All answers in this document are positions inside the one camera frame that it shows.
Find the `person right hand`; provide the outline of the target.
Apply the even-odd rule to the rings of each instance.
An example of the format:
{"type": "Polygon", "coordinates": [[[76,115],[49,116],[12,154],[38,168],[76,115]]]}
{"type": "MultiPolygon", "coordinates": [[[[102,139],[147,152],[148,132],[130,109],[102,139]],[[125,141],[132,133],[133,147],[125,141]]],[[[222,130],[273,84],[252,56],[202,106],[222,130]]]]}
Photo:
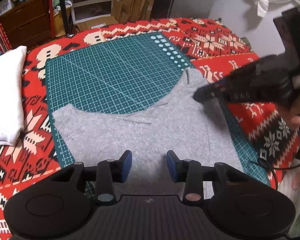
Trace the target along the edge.
{"type": "Polygon", "coordinates": [[[296,130],[300,128],[300,95],[290,108],[278,104],[275,104],[275,107],[290,129],[296,130]]]}

